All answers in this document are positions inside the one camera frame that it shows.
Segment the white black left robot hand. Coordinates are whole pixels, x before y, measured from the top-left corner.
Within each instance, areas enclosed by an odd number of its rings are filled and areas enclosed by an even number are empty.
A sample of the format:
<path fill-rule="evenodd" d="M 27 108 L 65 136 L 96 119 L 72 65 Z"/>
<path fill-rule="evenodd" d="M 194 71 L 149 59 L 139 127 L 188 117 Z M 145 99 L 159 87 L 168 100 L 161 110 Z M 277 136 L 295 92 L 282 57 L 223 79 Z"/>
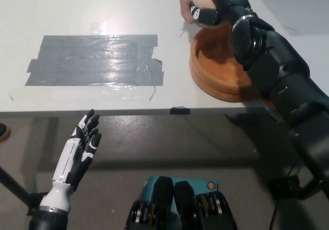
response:
<path fill-rule="evenodd" d="M 98 149 L 101 133 L 97 126 L 99 115 L 91 109 L 76 125 L 66 141 L 52 178 L 53 187 L 67 187 L 76 191 L 93 161 Z"/>

